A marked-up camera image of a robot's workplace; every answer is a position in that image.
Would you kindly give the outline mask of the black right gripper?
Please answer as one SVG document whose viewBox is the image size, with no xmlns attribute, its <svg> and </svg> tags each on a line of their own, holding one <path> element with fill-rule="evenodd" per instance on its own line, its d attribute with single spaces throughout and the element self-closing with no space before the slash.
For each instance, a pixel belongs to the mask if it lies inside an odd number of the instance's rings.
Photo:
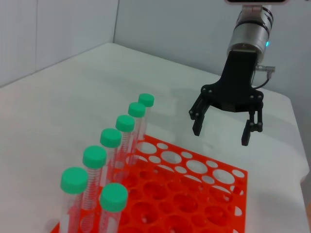
<svg viewBox="0 0 311 233">
<path fill-rule="evenodd" d="M 189 110 L 193 133 L 199 136 L 205 113 L 210 106 L 228 112 L 249 112 L 242 133 L 241 143 L 248 146 L 252 132 L 262 132 L 263 93 L 251 86 L 251 78 L 257 64 L 254 51 L 231 51 L 227 57 L 220 79 L 205 84 L 201 94 Z"/>
</svg>

